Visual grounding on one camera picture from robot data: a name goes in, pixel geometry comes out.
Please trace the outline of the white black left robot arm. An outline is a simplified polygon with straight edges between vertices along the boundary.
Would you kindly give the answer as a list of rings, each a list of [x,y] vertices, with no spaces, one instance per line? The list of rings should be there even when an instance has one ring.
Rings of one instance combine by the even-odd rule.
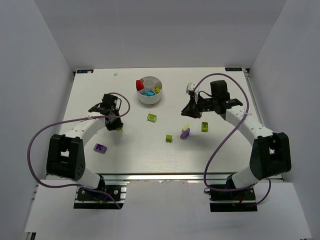
[[[114,94],[106,93],[102,101],[88,112],[101,114],[80,121],[64,134],[54,134],[49,141],[46,172],[50,175],[72,180],[74,183],[96,190],[105,191],[106,185],[101,175],[86,167],[85,145],[101,129],[118,131],[124,126],[120,118],[122,100]]]

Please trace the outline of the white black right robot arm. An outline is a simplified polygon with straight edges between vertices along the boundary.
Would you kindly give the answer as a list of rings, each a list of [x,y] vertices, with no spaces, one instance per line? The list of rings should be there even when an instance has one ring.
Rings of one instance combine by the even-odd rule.
[[[211,96],[203,98],[196,85],[189,83],[186,93],[190,100],[181,115],[199,119],[204,112],[215,112],[250,143],[249,165],[227,178],[226,190],[238,192],[268,177],[289,172],[292,169],[289,137],[268,129],[250,115],[241,101],[230,97],[224,80],[211,82],[210,88]]]

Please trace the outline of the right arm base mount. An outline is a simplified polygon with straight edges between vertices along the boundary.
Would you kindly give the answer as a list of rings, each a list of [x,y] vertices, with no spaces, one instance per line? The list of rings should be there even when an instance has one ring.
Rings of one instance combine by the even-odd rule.
[[[257,202],[254,189],[221,192],[208,189],[211,213],[257,212]]]

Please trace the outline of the red lego brick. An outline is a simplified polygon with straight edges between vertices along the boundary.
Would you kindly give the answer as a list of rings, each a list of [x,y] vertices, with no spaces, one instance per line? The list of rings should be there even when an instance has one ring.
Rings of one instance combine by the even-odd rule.
[[[137,88],[137,86],[139,86],[139,85],[143,86],[142,82],[141,82],[140,80],[137,80],[137,81],[136,81],[136,88]]]

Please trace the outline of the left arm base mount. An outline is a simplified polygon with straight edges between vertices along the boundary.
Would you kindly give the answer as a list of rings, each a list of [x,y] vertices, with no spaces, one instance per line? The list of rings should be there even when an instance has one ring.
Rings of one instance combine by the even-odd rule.
[[[106,181],[105,193],[98,193],[79,187],[75,194],[74,209],[81,210],[120,210],[126,199],[127,183]]]

